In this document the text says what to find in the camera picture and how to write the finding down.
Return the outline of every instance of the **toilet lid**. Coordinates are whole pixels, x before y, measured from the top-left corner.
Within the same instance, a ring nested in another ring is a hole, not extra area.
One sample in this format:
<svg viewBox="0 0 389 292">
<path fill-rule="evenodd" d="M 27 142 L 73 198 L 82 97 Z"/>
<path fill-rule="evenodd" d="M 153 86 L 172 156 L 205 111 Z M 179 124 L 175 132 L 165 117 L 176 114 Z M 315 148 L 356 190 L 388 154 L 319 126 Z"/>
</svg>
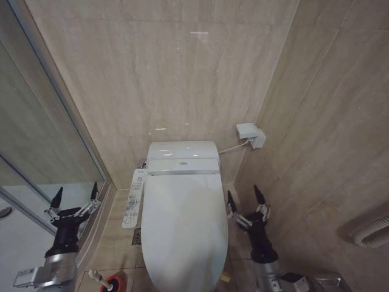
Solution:
<svg viewBox="0 0 389 292">
<path fill-rule="evenodd" d="M 220 174 L 148 176 L 142 252 L 159 291 L 213 291 L 224 267 L 227 215 Z"/>
</svg>

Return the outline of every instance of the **plunger handle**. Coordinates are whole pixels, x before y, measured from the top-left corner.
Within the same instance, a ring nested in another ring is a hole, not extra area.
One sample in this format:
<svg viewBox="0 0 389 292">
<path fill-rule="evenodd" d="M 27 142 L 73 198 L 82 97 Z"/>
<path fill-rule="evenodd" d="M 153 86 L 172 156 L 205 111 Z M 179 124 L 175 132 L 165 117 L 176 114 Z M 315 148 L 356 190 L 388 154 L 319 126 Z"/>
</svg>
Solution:
<svg viewBox="0 0 389 292">
<path fill-rule="evenodd" d="M 88 275 L 89 275 L 89 277 L 91 277 L 95 281 L 102 284 L 105 288 L 107 288 L 108 291 L 111 291 L 114 288 L 114 286 L 111 285 L 110 283 L 108 283 L 107 281 L 105 281 L 103 276 L 100 275 L 95 269 L 90 269 L 88 271 Z"/>
</svg>

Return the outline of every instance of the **white toilet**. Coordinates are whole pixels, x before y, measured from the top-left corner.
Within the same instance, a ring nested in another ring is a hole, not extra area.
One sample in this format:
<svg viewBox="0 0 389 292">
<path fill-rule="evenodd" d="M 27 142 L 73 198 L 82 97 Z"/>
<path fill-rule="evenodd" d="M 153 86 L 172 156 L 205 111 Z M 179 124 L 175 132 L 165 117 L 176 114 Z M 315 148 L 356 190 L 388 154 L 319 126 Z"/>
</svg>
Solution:
<svg viewBox="0 0 389 292">
<path fill-rule="evenodd" d="M 160 292 L 211 292 L 227 255 L 227 215 L 214 142 L 154 142 L 142 213 L 146 269 Z"/>
</svg>

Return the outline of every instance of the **glass door frame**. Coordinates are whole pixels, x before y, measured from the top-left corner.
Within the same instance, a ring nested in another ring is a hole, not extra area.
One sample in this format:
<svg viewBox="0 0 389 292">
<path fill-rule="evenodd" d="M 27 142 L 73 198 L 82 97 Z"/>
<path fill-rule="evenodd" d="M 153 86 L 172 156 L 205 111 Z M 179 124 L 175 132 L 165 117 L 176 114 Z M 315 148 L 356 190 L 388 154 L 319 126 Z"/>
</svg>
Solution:
<svg viewBox="0 0 389 292">
<path fill-rule="evenodd" d="M 4 23 L 7 27 L 11 27 L 9 31 L 14 31 L 22 28 L 24 32 L 24 36 L 26 38 L 26 43 L 29 44 L 39 62 L 42 65 L 44 73 L 46 73 L 47 78 L 52 84 L 55 92 L 57 93 L 60 102 L 64 106 L 71 122 L 73 123 L 82 143 L 86 147 L 88 153 L 90 154 L 94 164 L 97 166 L 98 171 L 100 172 L 104 182 L 99 190 L 98 198 L 104 203 L 105 198 L 108 194 L 110 185 L 112 184 L 112 179 L 100 157 L 98 151 L 93 143 L 92 138 L 89 135 L 89 132 L 86 128 L 86 125 L 83 122 L 83 119 L 80 116 L 80 113 L 75 106 L 75 103 L 67 90 L 67 86 L 64 83 L 62 76 L 35 24 L 35 21 L 32 18 L 32 15 L 27 7 L 27 4 L 24 1 L 18 0 L 0 0 L 2 9 L 2 19 L 0 19 L 0 24 Z M 5 162 L 16 172 L 22 174 L 20 169 L 16 168 L 15 165 L 12 165 L 10 161 L 5 158 Z M 50 200 L 49 197 L 40 190 L 38 186 L 36 186 L 28 177 L 25 175 L 21 175 L 21 177 L 25 180 L 28 186 L 36 194 L 38 194 L 45 201 Z M 15 199 L 8 191 L 3 188 L 0 189 L 0 196 L 2 196 L 9 204 L 15 206 L 22 213 L 27 215 L 33 221 L 42 226 L 45 230 L 48 230 L 50 233 L 54 232 L 54 229 L 49 226 L 47 223 L 43 222 L 40 218 L 38 218 L 35 214 L 33 214 L 23 203 Z M 90 219 L 88 220 L 87 225 L 84 228 L 84 232 L 82 233 L 79 241 L 79 246 L 82 247 L 83 243 L 86 241 L 89 233 L 92 230 L 94 225 L 94 221 L 98 216 L 98 212 L 92 214 Z"/>
</svg>

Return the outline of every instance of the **toilet tank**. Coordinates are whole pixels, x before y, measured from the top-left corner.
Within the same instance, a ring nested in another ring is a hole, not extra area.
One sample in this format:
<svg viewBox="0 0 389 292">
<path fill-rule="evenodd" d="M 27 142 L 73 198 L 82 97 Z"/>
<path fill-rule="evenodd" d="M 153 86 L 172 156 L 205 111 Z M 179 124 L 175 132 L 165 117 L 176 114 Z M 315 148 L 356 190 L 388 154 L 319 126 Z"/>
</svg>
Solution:
<svg viewBox="0 0 389 292">
<path fill-rule="evenodd" d="M 218 149 L 213 141 L 153 142 L 147 169 L 149 175 L 219 173 Z"/>
</svg>

